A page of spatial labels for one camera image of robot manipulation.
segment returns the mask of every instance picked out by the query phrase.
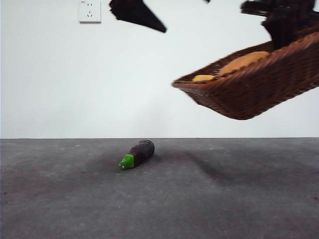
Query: brown woven basket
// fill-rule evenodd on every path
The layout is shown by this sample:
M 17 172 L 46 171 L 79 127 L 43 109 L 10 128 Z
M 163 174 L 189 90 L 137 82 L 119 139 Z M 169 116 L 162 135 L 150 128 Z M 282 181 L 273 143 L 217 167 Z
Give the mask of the brown woven basket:
M 217 75 L 230 61 L 254 51 L 271 54 L 223 78 L 191 81 L 195 75 Z M 319 24 L 297 32 L 295 41 L 289 46 L 275 50 L 269 41 L 246 48 L 183 76 L 172 85 L 199 105 L 224 116 L 250 119 L 319 86 Z

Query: basket rim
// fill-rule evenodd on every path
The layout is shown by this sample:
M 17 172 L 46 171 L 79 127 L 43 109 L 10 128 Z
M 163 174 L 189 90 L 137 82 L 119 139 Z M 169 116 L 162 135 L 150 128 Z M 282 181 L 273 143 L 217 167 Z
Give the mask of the basket rim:
M 190 73 L 190 74 L 184 75 L 184 76 L 180 77 L 179 79 L 175 80 L 172 83 L 172 86 L 175 88 L 180 88 L 183 85 L 183 88 L 184 87 L 187 88 L 187 85 L 188 85 L 189 87 L 192 86 L 191 88 L 194 89 L 193 87 L 195 87 L 195 86 L 198 86 L 201 88 L 201 87 L 213 86 L 215 84 L 222 84 L 222 83 L 226 84 L 228 79 L 230 79 L 230 78 L 235 78 L 234 79 L 235 81 L 240 80 L 240 78 L 242 78 L 242 76 L 244 76 L 244 75 L 246 77 L 250 74 L 256 73 L 260 69 L 265 68 L 266 66 L 268 66 L 270 64 L 274 64 L 278 60 L 282 60 L 284 58 L 287 58 L 298 51 L 302 51 L 302 50 L 308 48 L 310 45 L 315 44 L 317 42 L 319 42 L 319 28 L 316 29 L 315 32 L 312 32 L 304 37 L 301 37 L 300 39 L 295 40 L 294 42 L 290 43 L 288 46 L 282 47 L 280 49 L 276 49 L 273 52 L 271 52 L 269 55 L 264 56 L 262 58 L 259 58 L 258 60 L 251 62 L 250 64 L 243 66 L 240 69 L 236 69 L 232 72 L 226 73 L 223 76 L 217 75 L 214 79 L 208 80 L 208 81 L 195 81 L 194 82 L 194 81 L 190 81 L 190 80 L 187 80 L 187 81 L 183 80 L 184 78 L 186 78 L 187 76 L 192 74 L 192 73 Z M 268 42 L 265 42 L 262 44 L 255 45 L 253 47 L 258 47 L 258 46 L 262 46 L 265 44 L 271 44 L 271 43 L 272 43 L 272 41 L 268 41 Z M 229 54 L 226 57 L 229 57 L 231 55 L 234 55 L 240 51 L 243 51 L 243 50 L 246 50 L 249 48 L 252 48 L 252 47 L 248 47 L 248 48 L 233 52 L 232 54 Z

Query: white wall socket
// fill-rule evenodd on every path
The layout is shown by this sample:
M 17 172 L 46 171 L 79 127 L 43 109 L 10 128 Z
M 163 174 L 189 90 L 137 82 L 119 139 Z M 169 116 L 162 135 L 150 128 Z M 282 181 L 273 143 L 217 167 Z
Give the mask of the white wall socket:
M 101 0 L 81 0 L 78 4 L 80 23 L 101 23 Z

